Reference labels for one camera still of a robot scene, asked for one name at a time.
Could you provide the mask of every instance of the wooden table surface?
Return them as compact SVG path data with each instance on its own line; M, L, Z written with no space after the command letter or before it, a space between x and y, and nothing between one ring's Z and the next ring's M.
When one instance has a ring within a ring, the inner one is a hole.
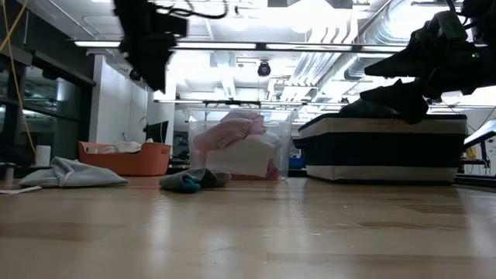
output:
M496 193L157 181L0 196L0 278L496 278Z

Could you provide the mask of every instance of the orange basket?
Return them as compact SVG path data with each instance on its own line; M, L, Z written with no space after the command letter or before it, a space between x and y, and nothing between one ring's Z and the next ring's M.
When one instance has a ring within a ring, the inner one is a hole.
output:
M84 164L104 167L124 176L164 175L169 167L171 146L162 143L144 143L138 153L92 154L110 144L79 142L79 160Z

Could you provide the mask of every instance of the gray cloth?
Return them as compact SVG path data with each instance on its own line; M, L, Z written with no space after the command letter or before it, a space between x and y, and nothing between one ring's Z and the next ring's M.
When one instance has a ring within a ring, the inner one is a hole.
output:
M353 103L343 106L339 110L340 115L346 115L349 117L390 117L392 115L397 115L392 108L388 108L385 105L376 104L363 99L358 99Z
M109 169L93 167L78 160L55 157L51 169L38 170L24 177L19 185L41 187L116 186L128 181Z

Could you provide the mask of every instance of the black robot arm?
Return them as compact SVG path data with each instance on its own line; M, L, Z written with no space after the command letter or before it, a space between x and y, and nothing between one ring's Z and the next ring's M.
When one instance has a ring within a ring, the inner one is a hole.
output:
M186 17L221 19L228 12L226 0L223 2L223 14L205 15L156 5L147 0L114 0L114 13L119 17L124 32L119 50L133 66L129 76L133 80L143 79L154 91L164 91L165 66L173 54L171 48L177 46L177 38L188 34Z
M462 25L458 16L471 23ZM475 43L467 42L470 28ZM403 51L365 68L368 75L415 77L415 81L397 81L364 91L360 97L393 108L407 122L416 123L427 113L425 98L440 98L448 91L470 95L477 88L496 85L495 28L496 0L465 0L461 12L435 14L412 33Z

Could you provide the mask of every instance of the clear plastic bin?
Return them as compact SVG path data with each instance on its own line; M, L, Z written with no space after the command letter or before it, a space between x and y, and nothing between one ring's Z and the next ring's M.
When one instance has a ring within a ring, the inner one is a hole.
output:
M293 112L187 108L190 163L225 171L234 180L288 177Z

